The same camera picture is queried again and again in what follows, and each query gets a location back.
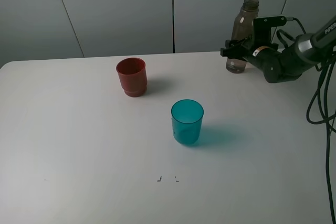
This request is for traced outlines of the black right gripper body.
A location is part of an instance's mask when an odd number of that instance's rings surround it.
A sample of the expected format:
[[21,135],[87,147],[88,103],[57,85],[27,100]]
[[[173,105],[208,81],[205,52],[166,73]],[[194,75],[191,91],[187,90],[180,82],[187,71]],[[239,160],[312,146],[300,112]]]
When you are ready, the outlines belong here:
[[285,81],[279,46],[271,42],[271,29],[286,22],[284,16],[255,18],[252,36],[243,42],[243,59],[261,70],[267,82]]

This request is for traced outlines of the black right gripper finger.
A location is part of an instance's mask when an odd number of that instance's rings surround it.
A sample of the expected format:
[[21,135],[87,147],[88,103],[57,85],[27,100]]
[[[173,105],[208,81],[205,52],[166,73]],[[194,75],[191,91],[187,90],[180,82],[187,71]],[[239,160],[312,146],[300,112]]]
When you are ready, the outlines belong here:
[[226,40],[225,41],[225,48],[233,48],[233,47],[250,48],[252,45],[253,45],[252,36],[248,36],[240,40]]
[[249,51],[242,46],[221,48],[220,55],[227,58],[245,58],[249,55]]

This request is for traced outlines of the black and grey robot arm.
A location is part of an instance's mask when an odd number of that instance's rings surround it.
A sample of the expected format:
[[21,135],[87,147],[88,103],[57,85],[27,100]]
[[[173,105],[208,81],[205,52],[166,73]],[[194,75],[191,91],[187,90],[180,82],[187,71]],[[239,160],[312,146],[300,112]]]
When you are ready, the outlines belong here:
[[297,80],[305,71],[331,59],[335,46],[335,17],[316,33],[306,33],[293,39],[293,44],[279,52],[271,42],[271,29],[284,26],[294,17],[274,16],[253,20],[253,33],[241,40],[227,40],[220,55],[250,63],[263,72],[269,83]]

